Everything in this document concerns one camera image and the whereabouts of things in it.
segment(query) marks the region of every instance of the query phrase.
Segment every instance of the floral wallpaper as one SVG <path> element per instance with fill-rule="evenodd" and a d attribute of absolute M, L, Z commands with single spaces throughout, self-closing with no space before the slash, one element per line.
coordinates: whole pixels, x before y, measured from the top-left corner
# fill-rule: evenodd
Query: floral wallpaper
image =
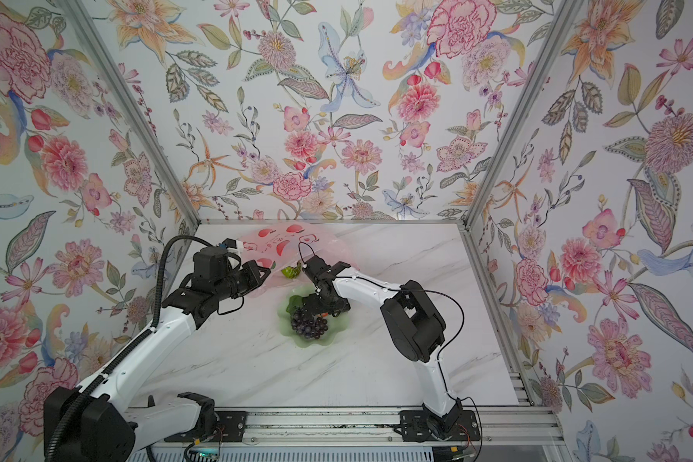
<path fill-rule="evenodd" d="M 0 461 L 44 459 L 44 399 L 146 324 L 188 231 L 72 31 L 0 2 Z"/>
<path fill-rule="evenodd" d="M 579 462 L 693 461 L 693 0 L 587 0 L 550 76 L 473 226 L 531 395 Z"/>
<path fill-rule="evenodd" d="M 459 218 L 555 11 L 554 0 L 86 6 L 203 221 Z"/>

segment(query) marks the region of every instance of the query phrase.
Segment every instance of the table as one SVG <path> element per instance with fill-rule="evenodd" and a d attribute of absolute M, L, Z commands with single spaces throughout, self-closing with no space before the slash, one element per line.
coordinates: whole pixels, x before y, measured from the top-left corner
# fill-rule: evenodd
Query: table
<path fill-rule="evenodd" d="M 362 272 L 401 284 L 413 279 L 459 301 L 465 326 L 442 352 L 448 382 L 458 396 L 472 396 L 478 405 L 518 405 L 456 224 L 318 226 L 328 227 L 350 247 Z M 201 225 L 196 236 L 217 244 L 260 228 L 261 224 Z M 192 243 L 173 287 L 193 270 L 192 256 L 201 247 Z M 414 365 L 393 346 L 379 310 L 352 303 L 349 328 L 329 346 L 301 348 L 280 334 L 277 308 L 293 287 L 307 282 L 301 276 L 292 286 L 247 300 L 237 313 L 211 316 L 166 358 L 132 405 L 145 406 L 149 394 L 165 402 L 188 391 L 213 398 L 218 407 L 420 405 L 423 397 Z M 445 337 L 450 339 L 460 325 L 459 309 L 445 297 L 430 297 L 446 321 Z M 224 300 L 221 311 L 238 305 L 238 300 Z"/>

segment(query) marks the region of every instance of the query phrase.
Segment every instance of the bunch of grapes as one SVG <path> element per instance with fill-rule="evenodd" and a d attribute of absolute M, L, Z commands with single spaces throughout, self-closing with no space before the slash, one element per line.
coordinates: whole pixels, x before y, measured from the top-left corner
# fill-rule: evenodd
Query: bunch of grapes
<path fill-rule="evenodd" d="M 296 310 L 290 317 L 290 327 L 306 340 L 318 340 L 329 329 L 329 322 L 320 316 L 311 316 L 303 309 Z"/>

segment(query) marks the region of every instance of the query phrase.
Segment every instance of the green bowl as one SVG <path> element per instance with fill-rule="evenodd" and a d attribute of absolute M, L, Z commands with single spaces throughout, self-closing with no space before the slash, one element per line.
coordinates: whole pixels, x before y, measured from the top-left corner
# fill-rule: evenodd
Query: green bowl
<path fill-rule="evenodd" d="M 327 346 L 331 345 L 336 338 L 336 335 L 345 330 L 349 325 L 349 313 L 342 313 L 337 318 L 328 316 L 329 329 L 318 339 L 311 338 L 306 340 L 303 336 L 299 336 L 292 327 L 290 327 L 290 312 L 297 309 L 303 304 L 303 297 L 315 292 L 312 285 L 299 285 L 290 291 L 290 295 L 282 301 L 277 309 L 277 318 L 279 318 L 280 333 L 286 337 L 291 337 L 295 344 L 301 348 L 306 348 L 311 345 Z"/>

